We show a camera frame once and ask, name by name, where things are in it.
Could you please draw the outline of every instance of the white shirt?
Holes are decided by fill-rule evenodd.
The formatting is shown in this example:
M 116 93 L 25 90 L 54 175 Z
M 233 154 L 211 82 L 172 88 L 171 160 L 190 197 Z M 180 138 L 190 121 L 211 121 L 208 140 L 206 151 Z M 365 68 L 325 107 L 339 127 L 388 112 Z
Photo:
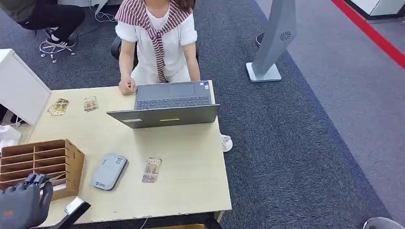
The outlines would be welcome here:
M 156 18 L 149 10 L 148 14 L 151 25 L 154 29 L 160 30 L 169 17 L 169 11 L 162 18 Z M 138 68 L 147 71 L 149 74 L 157 77 L 156 55 L 153 49 L 152 40 L 148 32 L 140 26 L 133 26 L 121 21 L 115 27 L 118 37 L 128 42 L 138 42 Z M 188 45 L 197 41 L 197 31 L 194 29 L 194 17 L 191 14 L 178 27 L 163 34 L 165 76 L 170 77 L 187 66 L 184 51 L 181 46 Z

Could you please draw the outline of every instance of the wooden organizer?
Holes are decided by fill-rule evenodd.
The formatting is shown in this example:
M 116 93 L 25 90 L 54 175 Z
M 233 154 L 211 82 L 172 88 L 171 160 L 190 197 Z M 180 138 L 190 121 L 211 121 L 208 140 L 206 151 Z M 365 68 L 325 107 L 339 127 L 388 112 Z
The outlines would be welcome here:
M 5 147 L 0 159 L 0 189 L 38 173 L 51 178 L 61 176 L 51 181 L 52 200 L 77 196 L 84 158 L 82 151 L 67 139 Z

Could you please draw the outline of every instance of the office chair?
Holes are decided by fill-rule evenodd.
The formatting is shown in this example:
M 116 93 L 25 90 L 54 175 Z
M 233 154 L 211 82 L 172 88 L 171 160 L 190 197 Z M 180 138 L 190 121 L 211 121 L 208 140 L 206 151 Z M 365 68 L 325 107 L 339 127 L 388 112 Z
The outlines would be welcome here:
M 122 43 L 121 38 L 116 37 L 110 47 L 111 55 L 117 60 L 119 60 L 119 54 L 121 52 L 121 43 Z M 196 55 L 195 57 L 197 58 L 197 62 L 199 62 L 198 52 L 199 52 L 199 48 L 198 48 L 198 41 L 197 41 L 195 43 L 195 55 Z M 138 54 L 137 54 L 137 43 L 135 43 L 134 68 L 137 65 L 138 65 Z

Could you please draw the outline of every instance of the laptop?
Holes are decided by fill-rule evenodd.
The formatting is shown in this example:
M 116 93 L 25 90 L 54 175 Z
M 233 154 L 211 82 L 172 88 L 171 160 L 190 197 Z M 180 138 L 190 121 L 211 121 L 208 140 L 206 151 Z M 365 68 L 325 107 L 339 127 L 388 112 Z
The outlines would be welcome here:
M 135 109 L 108 115 L 137 129 L 213 123 L 219 104 L 211 104 L 208 81 L 139 85 Z

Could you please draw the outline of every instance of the robotic arm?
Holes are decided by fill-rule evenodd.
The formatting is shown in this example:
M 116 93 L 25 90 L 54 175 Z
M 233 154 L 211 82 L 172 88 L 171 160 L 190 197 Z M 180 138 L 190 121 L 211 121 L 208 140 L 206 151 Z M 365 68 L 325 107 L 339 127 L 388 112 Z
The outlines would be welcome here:
M 52 195 L 53 186 L 45 174 L 30 174 L 18 185 L 0 190 L 0 229 L 41 225 L 48 217 Z

